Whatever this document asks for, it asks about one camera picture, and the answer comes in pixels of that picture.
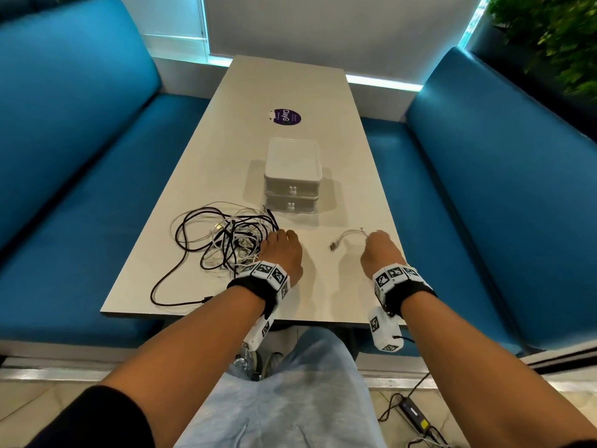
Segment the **blue upholstered sofa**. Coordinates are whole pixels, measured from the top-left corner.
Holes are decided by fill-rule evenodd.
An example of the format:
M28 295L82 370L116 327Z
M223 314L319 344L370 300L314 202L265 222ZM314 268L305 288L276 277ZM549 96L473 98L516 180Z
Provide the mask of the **blue upholstered sofa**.
M597 143L458 47L363 118L407 260L514 354L597 340Z
M100 310L209 101L164 94L120 0L0 24L0 342L136 348Z

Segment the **purple oval sticker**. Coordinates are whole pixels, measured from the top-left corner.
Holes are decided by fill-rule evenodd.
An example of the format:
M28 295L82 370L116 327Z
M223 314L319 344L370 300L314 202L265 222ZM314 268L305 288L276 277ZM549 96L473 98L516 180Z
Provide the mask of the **purple oval sticker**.
M281 126L295 126L302 121L301 115L291 109L279 108L274 109L268 114L269 119Z

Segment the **light blue trousers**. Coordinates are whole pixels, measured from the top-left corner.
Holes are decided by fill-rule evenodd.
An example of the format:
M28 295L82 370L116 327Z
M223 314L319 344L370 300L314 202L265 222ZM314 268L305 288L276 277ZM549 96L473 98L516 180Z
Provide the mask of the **light blue trousers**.
M259 382L230 366L175 448L387 447L349 350L312 327Z

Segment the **left wrist marker band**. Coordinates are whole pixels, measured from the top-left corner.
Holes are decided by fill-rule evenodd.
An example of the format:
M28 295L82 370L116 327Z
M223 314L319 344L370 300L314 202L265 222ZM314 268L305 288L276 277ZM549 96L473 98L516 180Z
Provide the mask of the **left wrist marker band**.
M231 287L244 287L264 301L264 319L272 316L291 289L287 272L279 264L265 261L245 265L228 283L227 288Z

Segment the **person's left hand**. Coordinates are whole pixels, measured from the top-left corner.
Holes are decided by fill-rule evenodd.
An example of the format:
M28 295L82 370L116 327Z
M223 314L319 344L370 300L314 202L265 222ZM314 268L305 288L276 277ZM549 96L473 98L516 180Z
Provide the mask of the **person's left hand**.
M263 240L257 258L260 261L279 264L289 275L292 286L295 286L303 276L303 249L300 241L268 242L267 239Z

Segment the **black sleeve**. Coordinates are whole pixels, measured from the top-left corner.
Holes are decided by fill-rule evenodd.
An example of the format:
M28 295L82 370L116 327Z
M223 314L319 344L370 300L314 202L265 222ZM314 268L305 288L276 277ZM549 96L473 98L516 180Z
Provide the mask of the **black sleeve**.
M141 408L103 385L87 388L25 448L155 448Z

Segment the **grey shoe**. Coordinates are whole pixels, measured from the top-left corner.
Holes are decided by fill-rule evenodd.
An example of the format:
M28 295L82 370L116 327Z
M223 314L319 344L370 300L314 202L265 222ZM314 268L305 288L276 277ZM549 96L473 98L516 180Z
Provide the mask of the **grey shoe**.
M261 379L266 379L268 377L271 377L276 368L281 364L281 362L284 360L284 354L282 354L281 352L272 352L266 359L263 369L262 369L262 373L261 373Z

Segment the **white plastic drawer box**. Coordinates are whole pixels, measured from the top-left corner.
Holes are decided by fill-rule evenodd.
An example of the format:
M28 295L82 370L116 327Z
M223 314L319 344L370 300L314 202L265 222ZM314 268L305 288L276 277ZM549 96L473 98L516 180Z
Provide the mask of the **white plastic drawer box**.
M272 212L310 214L317 210L318 201L318 197L264 193L263 205Z
M322 179L316 140L280 137L269 140L264 171L266 194L317 199Z

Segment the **right wrist marker band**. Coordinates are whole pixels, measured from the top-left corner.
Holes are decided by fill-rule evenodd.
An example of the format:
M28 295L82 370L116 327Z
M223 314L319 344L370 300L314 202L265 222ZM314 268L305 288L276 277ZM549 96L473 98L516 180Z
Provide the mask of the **right wrist marker band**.
M437 297L418 271L407 264L394 263L379 269L372 275L372 282L382 308L399 317L402 317L402 304L414 294L425 292Z

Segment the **person's right hand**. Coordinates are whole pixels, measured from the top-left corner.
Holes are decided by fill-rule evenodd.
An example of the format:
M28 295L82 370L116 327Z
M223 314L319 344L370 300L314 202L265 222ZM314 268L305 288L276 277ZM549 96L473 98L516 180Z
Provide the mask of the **person's right hand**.
M391 242L367 242L361 255L361 267L368 279L373 275L392 264L407 265L401 250L391 240Z

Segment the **green leafy plant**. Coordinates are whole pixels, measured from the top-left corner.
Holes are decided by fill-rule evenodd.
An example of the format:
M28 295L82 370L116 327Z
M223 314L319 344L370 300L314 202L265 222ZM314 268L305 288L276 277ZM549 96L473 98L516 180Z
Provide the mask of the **green leafy plant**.
M597 99L597 0L490 0L487 12L534 52L527 69L546 62L567 94Z

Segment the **person's left forearm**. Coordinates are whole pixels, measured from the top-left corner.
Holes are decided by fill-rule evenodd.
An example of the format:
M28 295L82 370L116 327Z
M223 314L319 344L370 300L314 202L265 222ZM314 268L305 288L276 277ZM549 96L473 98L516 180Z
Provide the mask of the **person's left forearm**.
M228 288L143 344L101 384L140 407L156 448L173 448L264 308L246 288Z

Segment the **person's right forearm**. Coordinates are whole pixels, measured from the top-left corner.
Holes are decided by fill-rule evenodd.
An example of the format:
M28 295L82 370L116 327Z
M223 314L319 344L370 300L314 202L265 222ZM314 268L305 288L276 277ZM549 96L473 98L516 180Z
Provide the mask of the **person's right forearm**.
M597 427L542 376L418 292L401 314L471 448L597 448Z

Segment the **wrist marker band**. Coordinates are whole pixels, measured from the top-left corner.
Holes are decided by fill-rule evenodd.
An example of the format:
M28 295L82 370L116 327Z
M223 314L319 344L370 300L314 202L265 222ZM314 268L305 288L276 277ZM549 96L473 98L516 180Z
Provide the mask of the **wrist marker band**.
M425 292L437 297L418 271L407 264L394 263L379 269L372 275L372 282L382 308L399 317L402 317L402 304L414 294Z
M265 261L245 265L228 283L227 288L231 287L244 287L264 301L264 319L272 316L291 289L287 272L279 264Z

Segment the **black power adapter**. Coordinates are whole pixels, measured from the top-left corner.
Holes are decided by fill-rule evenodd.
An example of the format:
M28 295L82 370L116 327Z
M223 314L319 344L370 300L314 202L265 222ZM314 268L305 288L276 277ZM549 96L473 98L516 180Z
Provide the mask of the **black power adapter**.
M431 424L411 398L402 398L399 401L398 408L419 435L425 436L427 434Z

